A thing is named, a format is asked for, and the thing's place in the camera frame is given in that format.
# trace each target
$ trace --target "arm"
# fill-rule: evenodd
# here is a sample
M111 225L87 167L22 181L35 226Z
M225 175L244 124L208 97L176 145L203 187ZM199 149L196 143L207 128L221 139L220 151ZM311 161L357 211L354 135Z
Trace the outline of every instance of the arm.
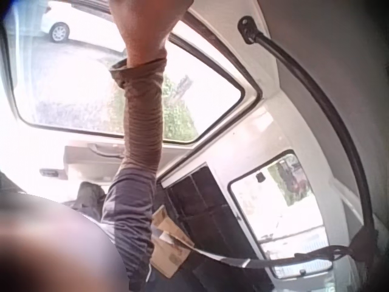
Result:
M143 288L153 252L150 226L162 151L165 41L191 3L192 0L110 2L128 51L128 59L111 70L112 77L125 90L125 158L103 206L102 228L122 256L131 291Z

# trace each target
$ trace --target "car wheel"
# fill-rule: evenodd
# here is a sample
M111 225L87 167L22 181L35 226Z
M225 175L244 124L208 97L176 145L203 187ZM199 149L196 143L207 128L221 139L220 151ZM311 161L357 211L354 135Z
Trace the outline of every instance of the car wheel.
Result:
M70 29L66 23L56 23L50 29L50 40L54 43L63 43L69 38Z

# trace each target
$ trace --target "gray sleeve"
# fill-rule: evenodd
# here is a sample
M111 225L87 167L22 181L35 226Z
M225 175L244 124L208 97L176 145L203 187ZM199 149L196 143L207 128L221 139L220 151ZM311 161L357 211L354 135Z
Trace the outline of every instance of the gray sleeve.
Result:
M114 242L129 278L129 290L140 291L149 273L154 246L151 216L155 175L141 169L121 169L109 189L100 226Z

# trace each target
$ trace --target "parked car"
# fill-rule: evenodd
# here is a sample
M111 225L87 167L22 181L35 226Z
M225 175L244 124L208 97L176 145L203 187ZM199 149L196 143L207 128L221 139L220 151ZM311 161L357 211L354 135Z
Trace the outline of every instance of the parked car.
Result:
M125 54L125 44L113 21L75 8L73 4L49 1L41 30L54 43L77 40Z

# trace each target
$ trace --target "rear window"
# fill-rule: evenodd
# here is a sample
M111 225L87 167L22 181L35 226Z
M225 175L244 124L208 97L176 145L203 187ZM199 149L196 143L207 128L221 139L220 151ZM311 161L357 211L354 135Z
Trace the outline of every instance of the rear window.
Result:
M267 259L328 246L314 192L296 155L288 153L232 182L230 191ZM276 266L277 278L326 271L327 260Z
M26 122L123 134L124 92L108 68L125 57L125 44L108 14L92 12L54 1L22 0L13 6L6 25L16 58L16 106ZM190 143L243 94L225 73L171 42L167 49L164 139Z

